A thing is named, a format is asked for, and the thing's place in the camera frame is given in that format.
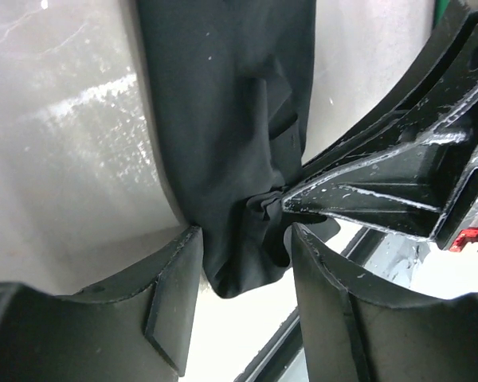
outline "red component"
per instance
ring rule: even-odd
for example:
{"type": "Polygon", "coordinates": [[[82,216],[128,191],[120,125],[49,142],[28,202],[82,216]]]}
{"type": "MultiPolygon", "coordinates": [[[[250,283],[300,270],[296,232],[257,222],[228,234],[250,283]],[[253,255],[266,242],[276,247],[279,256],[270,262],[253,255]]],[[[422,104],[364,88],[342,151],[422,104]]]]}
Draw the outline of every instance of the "red component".
{"type": "Polygon", "coordinates": [[[478,228],[467,228],[460,231],[459,236],[453,241],[449,248],[451,252],[462,252],[467,243],[478,242],[478,228]]]}

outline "screw hole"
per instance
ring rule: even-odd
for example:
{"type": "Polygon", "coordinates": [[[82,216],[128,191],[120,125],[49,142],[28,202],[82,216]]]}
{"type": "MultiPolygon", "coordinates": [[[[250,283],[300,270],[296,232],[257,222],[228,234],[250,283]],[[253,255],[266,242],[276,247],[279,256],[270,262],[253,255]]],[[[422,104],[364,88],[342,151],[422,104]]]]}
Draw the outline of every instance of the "screw hole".
{"type": "Polygon", "coordinates": [[[471,59],[469,60],[469,69],[470,70],[478,69],[478,46],[474,48],[471,53],[471,59]]]}

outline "gray metal surface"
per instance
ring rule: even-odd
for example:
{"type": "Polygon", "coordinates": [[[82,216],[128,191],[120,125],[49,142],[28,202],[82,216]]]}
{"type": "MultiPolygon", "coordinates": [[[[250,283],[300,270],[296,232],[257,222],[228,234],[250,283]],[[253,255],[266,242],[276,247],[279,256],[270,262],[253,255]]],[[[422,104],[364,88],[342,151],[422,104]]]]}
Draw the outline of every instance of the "gray metal surface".
{"type": "Polygon", "coordinates": [[[358,122],[426,43],[433,0],[317,1],[314,84],[304,162],[358,122]]]}
{"type": "Polygon", "coordinates": [[[130,3],[0,1],[0,280],[73,293],[181,230],[130,3]]]}

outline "black plastic part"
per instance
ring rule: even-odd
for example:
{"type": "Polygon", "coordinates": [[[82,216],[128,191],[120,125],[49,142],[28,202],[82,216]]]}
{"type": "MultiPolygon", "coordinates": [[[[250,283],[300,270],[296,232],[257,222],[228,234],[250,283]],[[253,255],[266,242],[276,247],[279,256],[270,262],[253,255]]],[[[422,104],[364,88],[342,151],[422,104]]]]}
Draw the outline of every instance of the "black plastic part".
{"type": "Polygon", "coordinates": [[[186,369],[202,233],[73,296],[0,283],[0,381],[176,381],[186,369]]]}
{"type": "Polygon", "coordinates": [[[478,1],[451,1],[393,91],[304,167],[285,212],[435,240],[478,169],[478,1]]]}
{"type": "Polygon", "coordinates": [[[292,240],[311,382],[478,381],[478,294],[446,301],[412,292],[300,224],[292,240]]]}
{"type": "Polygon", "coordinates": [[[478,228],[478,170],[472,175],[448,220],[437,234],[437,245],[449,248],[460,232],[467,228],[478,228]]]}

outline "crumpled fabric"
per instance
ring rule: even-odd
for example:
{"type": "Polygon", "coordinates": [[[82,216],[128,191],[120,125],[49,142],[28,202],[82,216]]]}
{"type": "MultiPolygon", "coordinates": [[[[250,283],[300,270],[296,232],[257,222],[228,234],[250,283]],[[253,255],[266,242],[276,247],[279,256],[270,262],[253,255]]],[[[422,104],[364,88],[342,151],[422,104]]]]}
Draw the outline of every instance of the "crumpled fabric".
{"type": "Polygon", "coordinates": [[[140,0],[156,130],[204,270],[231,298],[290,267],[281,210],[301,176],[315,0],[140,0]]]}

